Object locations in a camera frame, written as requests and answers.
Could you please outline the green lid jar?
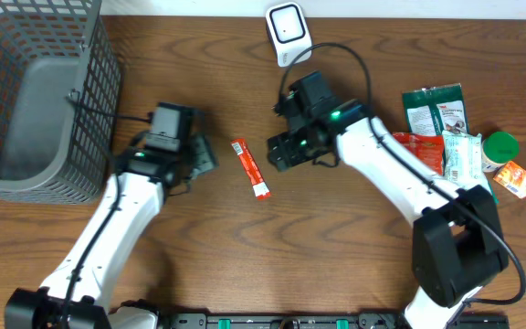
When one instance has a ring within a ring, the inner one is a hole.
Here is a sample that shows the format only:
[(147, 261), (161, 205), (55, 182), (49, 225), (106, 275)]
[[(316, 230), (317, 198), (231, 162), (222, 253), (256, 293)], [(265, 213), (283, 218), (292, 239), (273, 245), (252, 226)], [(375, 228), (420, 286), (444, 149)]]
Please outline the green lid jar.
[(513, 160), (520, 151), (517, 139), (505, 132), (496, 132), (482, 141), (482, 171), (496, 171), (508, 161)]

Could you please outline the red packet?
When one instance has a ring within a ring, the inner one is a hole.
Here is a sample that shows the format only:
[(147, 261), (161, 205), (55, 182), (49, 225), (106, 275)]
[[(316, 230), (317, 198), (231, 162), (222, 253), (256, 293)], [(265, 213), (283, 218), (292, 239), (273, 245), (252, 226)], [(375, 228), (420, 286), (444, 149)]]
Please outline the red packet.
[(271, 197), (268, 186), (252, 153), (248, 149), (246, 141), (242, 138), (235, 139), (231, 142), (231, 146), (235, 150), (244, 171), (250, 180), (255, 197), (260, 200)]

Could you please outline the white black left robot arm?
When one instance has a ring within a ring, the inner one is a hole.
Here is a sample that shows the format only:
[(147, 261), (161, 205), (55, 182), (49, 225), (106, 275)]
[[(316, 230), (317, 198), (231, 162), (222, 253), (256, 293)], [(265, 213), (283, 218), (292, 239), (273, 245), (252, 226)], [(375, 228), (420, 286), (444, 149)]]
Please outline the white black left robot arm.
[(161, 102), (150, 127), (119, 155), (98, 207), (58, 267), (35, 291), (16, 289), (5, 306), (6, 328), (163, 328), (144, 301), (111, 309), (127, 259), (150, 222), (180, 185), (217, 168), (196, 108)]

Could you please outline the white small packet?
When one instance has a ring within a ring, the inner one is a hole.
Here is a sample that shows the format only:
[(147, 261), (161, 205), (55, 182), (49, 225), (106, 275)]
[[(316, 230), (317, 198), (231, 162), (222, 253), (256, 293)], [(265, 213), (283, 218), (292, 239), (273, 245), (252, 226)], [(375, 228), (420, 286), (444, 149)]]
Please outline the white small packet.
[(481, 169), (481, 135), (444, 131), (442, 137), (445, 145), (444, 177), (466, 189), (481, 184), (485, 180)]

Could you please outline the green white 3M package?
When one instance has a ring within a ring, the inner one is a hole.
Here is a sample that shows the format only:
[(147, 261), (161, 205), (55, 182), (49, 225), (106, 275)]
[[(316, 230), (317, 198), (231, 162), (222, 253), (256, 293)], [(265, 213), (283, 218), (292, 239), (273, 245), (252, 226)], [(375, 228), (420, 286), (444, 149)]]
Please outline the green white 3M package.
[[(423, 88), (402, 94), (405, 119), (411, 133), (436, 136), (447, 131), (472, 135), (460, 84)], [(492, 191), (489, 180), (476, 186)]]

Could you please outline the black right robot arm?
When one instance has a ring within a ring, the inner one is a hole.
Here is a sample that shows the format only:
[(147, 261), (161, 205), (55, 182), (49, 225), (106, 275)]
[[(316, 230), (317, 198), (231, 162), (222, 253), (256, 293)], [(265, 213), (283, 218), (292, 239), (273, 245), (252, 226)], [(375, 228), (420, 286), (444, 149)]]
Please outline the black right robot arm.
[(418, 290), (403, 317), (411, 328), (447, 328), (509, 265), (498, 210), (482, 186), (464, 189), (404, 148), (372, 109), (334, 96), (294, 92), (275, 107), (288, 130), (268, 139), (269, 161), (286, 171), (333, 153), (367, 178), (413, 230)]

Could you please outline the red snack bag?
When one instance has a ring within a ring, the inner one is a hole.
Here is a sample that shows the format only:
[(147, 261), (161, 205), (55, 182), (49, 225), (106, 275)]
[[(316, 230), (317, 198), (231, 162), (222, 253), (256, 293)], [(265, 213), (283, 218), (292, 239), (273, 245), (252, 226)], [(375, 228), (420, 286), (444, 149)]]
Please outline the red snack bag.
[(425, 136), (415, 133), (393, 133), (393, 137), (437, 174), (444, 174), (445, 145), (441, 135)]

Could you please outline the orange Kleenex tissue pack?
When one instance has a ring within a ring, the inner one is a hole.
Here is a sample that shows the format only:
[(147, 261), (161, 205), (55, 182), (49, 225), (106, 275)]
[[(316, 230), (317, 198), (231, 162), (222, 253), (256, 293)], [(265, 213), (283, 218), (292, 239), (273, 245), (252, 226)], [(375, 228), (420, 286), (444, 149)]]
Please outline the orange Kleenex tissue pack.
[(526, 197), (526, 170), (513, 161), (508, 161), (493, 179), (516, 197)]

